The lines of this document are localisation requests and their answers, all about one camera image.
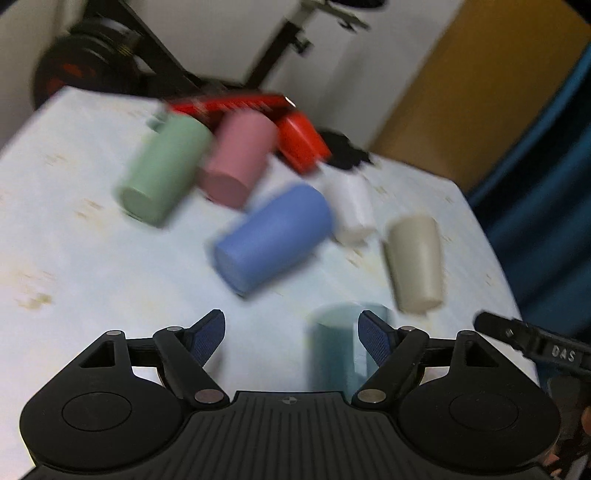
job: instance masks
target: teal cup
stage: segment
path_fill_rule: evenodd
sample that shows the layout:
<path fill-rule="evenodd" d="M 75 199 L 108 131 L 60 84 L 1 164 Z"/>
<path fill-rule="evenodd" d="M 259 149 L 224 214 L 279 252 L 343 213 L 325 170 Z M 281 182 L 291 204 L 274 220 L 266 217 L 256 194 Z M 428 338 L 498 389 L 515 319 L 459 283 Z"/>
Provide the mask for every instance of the teal cup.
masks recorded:
<path fill-rule="evenodd" d="M 371 310 L 385 322 L 391 311 L 376 303 L 339 303 L 313 313 L 308 331 L 308 381 L 313 391 L 341 391 L 345 400 L 378 369 L 357 334 L 357 320 Z"/>

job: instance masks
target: exercise bike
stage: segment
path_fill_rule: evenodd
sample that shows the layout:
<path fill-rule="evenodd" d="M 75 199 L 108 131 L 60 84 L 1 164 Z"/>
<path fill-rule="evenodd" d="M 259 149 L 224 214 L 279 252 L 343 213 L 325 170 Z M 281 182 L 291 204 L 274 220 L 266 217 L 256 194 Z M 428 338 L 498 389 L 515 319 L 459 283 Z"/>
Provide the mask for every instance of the exercise bike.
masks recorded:
<path fill-rule="evenodd" d="M 2 5 L 15 0 L 0 2 Z M 379 8 L 386 0 L 337 0 L 352 8 Z M 317 12 L 339 20 L 351 32 L 369 25 L 327 0 L 300 0 L 244 82 L 202 77 L 185 70 L 124 0 L 87 0 L 82 19 L 58 38 L 40 58 L 33 79 L 33 102 L 39 108 L 65 85 L 106 93 L 152 98 L 258 90 L 289 47 L 304 54 L 311 46 L 301 36 Z M 138 65 L 138 59 L 144 64 Z"/>

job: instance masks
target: green cup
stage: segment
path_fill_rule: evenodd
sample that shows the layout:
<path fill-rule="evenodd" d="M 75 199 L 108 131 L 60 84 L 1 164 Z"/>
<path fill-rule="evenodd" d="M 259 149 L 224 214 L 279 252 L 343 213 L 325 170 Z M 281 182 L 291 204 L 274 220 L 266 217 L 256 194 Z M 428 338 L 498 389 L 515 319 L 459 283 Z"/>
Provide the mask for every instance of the green cup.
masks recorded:
<path fill-rule="evenodd" d="M 213 134 L 198 120 L 169 115 L 118 187 L 120 205 L 142 222 L 162 225 L 194 185 L 212 141 Z"/>

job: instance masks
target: cup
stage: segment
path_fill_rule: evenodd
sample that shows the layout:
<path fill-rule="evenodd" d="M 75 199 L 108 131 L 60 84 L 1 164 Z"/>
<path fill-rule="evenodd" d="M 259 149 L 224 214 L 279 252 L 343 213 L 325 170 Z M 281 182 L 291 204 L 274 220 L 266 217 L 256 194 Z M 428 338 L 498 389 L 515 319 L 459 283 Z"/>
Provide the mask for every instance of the cup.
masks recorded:
<path fill-rule="evenodd" d="M 333 227 L 324 197 L 298 184 L 248 215 L 215 243 L 213 266 L 236 293 L 246 295 L 304 260 Z"/>
<path fill-rule="evenodd" d="M 357 320 L 364 310 L 371 310 L 385 322 L 391 320 L 385 306 L 362 302 L 332 305 L 313 315 L 308 331 L 311 390 L 342 391 L 350 401 L 378 369 L 357 333 Z"/>
<path fill-rule="evenodd" d="M 241 209 L 268 166 L 275 150 L 277 127 L 255 110 L 227 114 L 217 131 L 217 147 L 202 180 L 208 198 Z"/>
<path fill-rule="evenodd" d="M 278 149 L 287 164 L 300 175 L 315 170 L 318 163 L 331 156 L 326 143 L 302 112 L 288 113 L 277 122 L 277 127 Z"/>
<path fill-rule="evenodd" d="M 363 242 L 376 231 L 369 183 L 357 169 L 323 166 L 324 196 L 335 216 L 335 239 L 343 245 Z"/>
<path fill-rule="evenodd" d="M 433 218 L 416 215 L 392 225 L 386 251 L 400 310 L 422 314 L 442 304 L 443 255 Z"/>
<path fill-rule="evenodd" d="M 213 134 L 188 115 L 171 114 L 117 188 L 119 204 L 150 225 L 162 224 L 194 184 Z"/>

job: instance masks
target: white wall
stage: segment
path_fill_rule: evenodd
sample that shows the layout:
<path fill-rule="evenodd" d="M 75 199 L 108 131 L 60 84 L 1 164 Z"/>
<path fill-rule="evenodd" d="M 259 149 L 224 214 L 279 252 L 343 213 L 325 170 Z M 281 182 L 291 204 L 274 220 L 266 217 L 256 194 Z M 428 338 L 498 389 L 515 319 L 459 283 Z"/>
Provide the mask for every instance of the white wall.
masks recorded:
<path fill-rule="evenodd" d="M 64 0 L 70 18 L 83 0 Z M 285 93 L 316 125 L 368 145 L 463 0 L 390 0 L 356 13 L 372 29 L 351 34 L 318 13 L 314 48 L 289 51 L 265 87 Z M 197 74 L 244 79 L 297 0 L 130 0 L 148 26 Z"/>
<path fill-rule="evenodd" d="M 347 49 L 315 121 L 368 146 L 462 0 L 391 0 L 370 35 Z"/>
<path fill-rule="evenodd" d="M 31 115 L 31 76 L 53 38 L 58 0 L 20 0 L 0 17 L 0 147 Z"/>
<path fill-rule="evenodd" d="M 139 0 L 135 6 L 185 68 L 243 80 L 281 19 L 296 9 L 297 0 Z M 266 88 L 287 94 L 313 115 L 355 36 L 322 13 L 309 23 L 306 36 L 314 43 L 312 51 L 306 58 L 288 51 Z"/>

